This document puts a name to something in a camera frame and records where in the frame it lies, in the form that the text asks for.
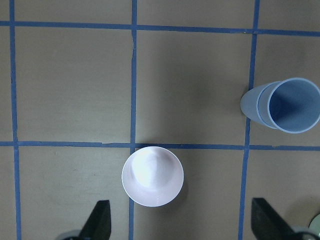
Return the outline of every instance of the horizontal blue line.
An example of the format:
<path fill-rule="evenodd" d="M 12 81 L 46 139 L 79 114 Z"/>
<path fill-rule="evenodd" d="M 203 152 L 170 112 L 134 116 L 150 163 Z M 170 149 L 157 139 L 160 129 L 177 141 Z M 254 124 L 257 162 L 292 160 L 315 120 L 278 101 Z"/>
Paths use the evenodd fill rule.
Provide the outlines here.
<path fill-rule="evenodd" d="M 157 146 L 165 149 L 223 149 L 223 150 L 244 150 L 243 145 L 223 145 L 223 144 L 166 144 L 166 143 L 136 143 L 138 149 Z"/>
<path fill-rule="evenodd" d="M 83 148 L 130 148 L 131 143 L 102 143 L 78 141 L 19 141 L 19 146 L 83 147 Z"/>
<path fill-rule="evenodd" d="M 278 151 L 320 151 L 320 146 L 271 146 L 271 145 L 250 145 L 251 150 L 278 150 Z"/>
<path fill-rule="evenodd" d="M 0 26 L 10 26 L 10 21 L 0 21 Z"/>
<path fill-rule="evenodd" d="M 137 30 L 146 31 L 176 31 L 176 32 L 201 32 L 201 33 L 227 33 L 227 34 L 252 34 L 252 29 L 247 28 L 220 28 L 220 27 L 197 27 L 197 26 L 157 26 L 137 25 Z"/>
<path fill-rule="evenodd" d="M 254 34 L 269 34 L 269 35 L 320 37 L 320 31 L 293 31 L 293 30 L 257 29 L 253 33 Z"/>
<path fill-rule="evenodd" d="M 131 30 L 130 24 L 108 23 L 81 23 L 81 22 L 41 22 L 41 21 L 16 21 L 18 27 L 48 27 L 48 28 L 82 28 L 82 29 L 120 29 Z"/>
<path fill-rule="evenodd" d="M 13 146 L 14 142 L 13 141 L 0 141 L 0 146 Z"/>

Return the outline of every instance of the cup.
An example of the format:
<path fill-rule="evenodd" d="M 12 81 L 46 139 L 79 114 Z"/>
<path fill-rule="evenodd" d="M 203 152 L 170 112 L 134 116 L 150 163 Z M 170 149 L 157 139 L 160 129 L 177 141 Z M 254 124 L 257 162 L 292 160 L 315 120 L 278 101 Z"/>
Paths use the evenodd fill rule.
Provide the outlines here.
<path fill-rule="evenodd" d="M 299 134 L 320 119 L 320 90 L 307 79 L 289 78 L 251 89 L 241 98 L 240 107 L 259 124 Z"/>
<path fill-rule="evenodd" d="M 148 146 L 127 159 L 121 178 L 125 192 L 133 201 L 146 207 L 159 207 L 179 194 L 184 170 L 171 151 Z"/>

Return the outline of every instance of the white round object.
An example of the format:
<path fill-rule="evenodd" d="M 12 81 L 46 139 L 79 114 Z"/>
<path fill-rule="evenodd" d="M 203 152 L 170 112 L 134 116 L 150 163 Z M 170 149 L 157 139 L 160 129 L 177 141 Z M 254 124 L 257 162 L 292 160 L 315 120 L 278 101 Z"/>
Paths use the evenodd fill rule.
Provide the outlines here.
<path fill-rule="evenodd" d="M 184 170 L 171 151 L 148 146 L 127 159 L 121 178 L 125 192 L 133 201 L 146 207 L 159 207 L 178 195 L 184 183 Z"/>

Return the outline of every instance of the grid square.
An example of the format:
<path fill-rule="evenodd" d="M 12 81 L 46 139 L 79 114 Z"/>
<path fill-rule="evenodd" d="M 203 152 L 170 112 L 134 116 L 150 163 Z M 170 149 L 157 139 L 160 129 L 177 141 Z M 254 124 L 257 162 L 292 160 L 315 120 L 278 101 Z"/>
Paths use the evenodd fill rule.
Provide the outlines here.
<path fill-rule="evenodd" d="M 0 147 L 0 239 L 16 240 L 14 149 Z"/>
<path fill-rule="evenodd" d="M 110 200 L 110 239 L 127 239 L 121 172 L 128 156 L 125 148 L 20 147 L 22 238 L 81 230 L 97 201 Z"/>
<path fill-rule="evenodd" d="M 10 30 L 0 26 L 0 141 L 12 141 Z"/>
<path fill-rule="evenodd" d="M 134 239 L 237 239 L 243 151 L 173 149 L 184 170 L 162 207 L 134 205 Z"/>
<path fill-rule="evenodd" d="M 291 226 L 308 227 L 320 211 L 320 152 L 250 151 L 243 239 L 250 227 L 252 198 L 265 198 Z"/>
<path fill-rule="evenodd" d="M 130 142 L 128 30 L 18 27 L 18 136 L 24 141 Z"/>
<path fill-rule="evenodd" d="M 131 24 L 130 0 L 15 0 L 15 20 Z"/>
<path fill-rule="evenodd" d="M 137 142 L 244 144 L 250 35 L 139 31 L 137 41 Z"/>
<path fill-rule="evenodd" d="M 254 86 L 301 77 L 320 87 L 319 62 L 319 37 L 259 35 Z M 319 135 L 319 124 L 304 133 L 290 134 L 251 121 L 250 144 L 320 146 Z"/>
<path fill-rule="evenodd" d="M 252 28 L 254 0 L 139 0 L 138 24 L 211 28 Z"/>
<path fill-rule="evenodd" d="M 261 0 L 259 28 L 320 31 L 318 0 Z"/>
<path fill-rule="evenodd" d="M 9 21 L 9 0 L 0 1 L 0 21 Z"/>

